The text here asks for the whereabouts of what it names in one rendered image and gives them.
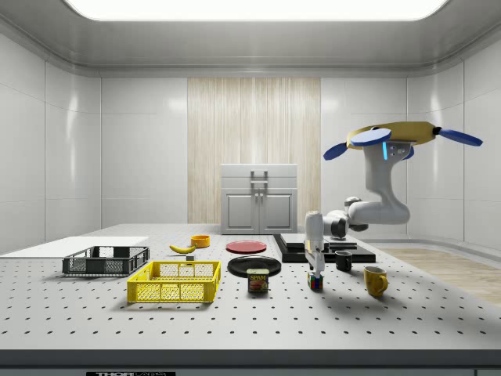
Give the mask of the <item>flat-sided can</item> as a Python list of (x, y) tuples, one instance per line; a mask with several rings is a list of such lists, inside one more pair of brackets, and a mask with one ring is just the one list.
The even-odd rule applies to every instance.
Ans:
[(269, 270), (247, 269), (247, 282), (250, 293), (267, 292), (269, 290)]

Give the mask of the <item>dark grey basket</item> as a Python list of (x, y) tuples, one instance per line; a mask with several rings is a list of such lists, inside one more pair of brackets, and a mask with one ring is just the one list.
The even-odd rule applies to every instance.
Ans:
[(93, 246), (63, 259), (63, 273), (68, 275), (127, 276), (147, 263), (148, 247)]

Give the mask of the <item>white board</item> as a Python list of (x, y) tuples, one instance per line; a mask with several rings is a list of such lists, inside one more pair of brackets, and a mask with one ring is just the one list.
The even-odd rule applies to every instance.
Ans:
[(63, 258), (92, 246), (134, 246), (148, 237), (67, 237), (0, 255), (0, 258)]

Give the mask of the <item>red plate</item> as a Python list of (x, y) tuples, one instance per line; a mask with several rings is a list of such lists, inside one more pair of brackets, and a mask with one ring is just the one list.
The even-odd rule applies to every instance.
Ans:
[(228, 243), (225, 249), (232, 253), (247, 255), (261, 253), (267, 249), (267, 245), (256, 240), (238, 240)]

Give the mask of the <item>black plate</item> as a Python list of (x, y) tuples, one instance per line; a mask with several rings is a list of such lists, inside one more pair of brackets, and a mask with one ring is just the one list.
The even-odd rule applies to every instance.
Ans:
[(281, 270), (281, 263), (270, 257), (247, 255), (233, 258), (228, 262), (228, 271), (238, 277), (247, 277), (248, 269), (267, 269), (269, 276), (278, 274)]

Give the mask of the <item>white cabinet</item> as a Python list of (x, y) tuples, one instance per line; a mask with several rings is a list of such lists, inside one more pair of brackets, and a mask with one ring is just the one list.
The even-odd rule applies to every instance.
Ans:
[(223, 234), (297, 231), (296, 164), (222, 164)]

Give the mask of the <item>yellow mug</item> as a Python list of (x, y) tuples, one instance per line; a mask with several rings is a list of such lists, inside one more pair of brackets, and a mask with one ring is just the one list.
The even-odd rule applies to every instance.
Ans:
[(387, 271), (377, 266), (366, 266), (363, 270), (366, 290), (374, 297), (380, 297), (387, 290)]

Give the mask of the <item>drone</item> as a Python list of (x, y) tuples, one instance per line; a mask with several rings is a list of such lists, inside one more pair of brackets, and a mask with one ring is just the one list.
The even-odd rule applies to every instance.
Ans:
[(341, 156), (348, 148), (362, 149), (378, 143), (406, 142), (413, 145), (427, 143), (443, 136), (455, 142), (471, 146), (480, 146), (483, 141), (477, 137), (452, 129), (435, 126), (427, 121), (399, 121), (387, 124), (367, 126), (350, 132), (345, 142), (329, 148), (323, 155), (328, 161)]

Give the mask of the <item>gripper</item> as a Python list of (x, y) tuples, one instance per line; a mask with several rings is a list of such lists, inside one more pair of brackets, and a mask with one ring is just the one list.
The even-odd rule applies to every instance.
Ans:
[(314, 251), (306, 251), (306, 259), (312, 267), (312, 272), (315, 275), (320, 275), (321, 272), (325, 269), (324, 254), (319, 249), (315, 249)]

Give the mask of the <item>black stove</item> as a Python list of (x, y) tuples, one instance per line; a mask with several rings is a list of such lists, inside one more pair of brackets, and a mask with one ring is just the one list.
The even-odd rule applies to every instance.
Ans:
[[(297, 247), (288, 248), (282, 237), (279, 234), (275, 234), (274, 239), (278, 245), (278, 248), (282, 254), (282, 263), (305, 263), (307, 259), (305, 257), (304, 243), (301, 242)], [(348, 249), (352, 253), (352, 261), (354, 263), (374, 263), (376, 261), (376, 255), (365, 248), (357, 247), (356, 249)], [(335, 249), (330, 248), (327, 243), (324, 244), (323, 250), (324, 258), (326, 263), (335, 263)]]

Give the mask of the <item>yellow basket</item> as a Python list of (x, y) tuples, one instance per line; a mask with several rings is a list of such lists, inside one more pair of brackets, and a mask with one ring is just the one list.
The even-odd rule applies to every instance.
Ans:
[(213, 302), (219, 261), (152, 261), (127, 280), (129, 302)]

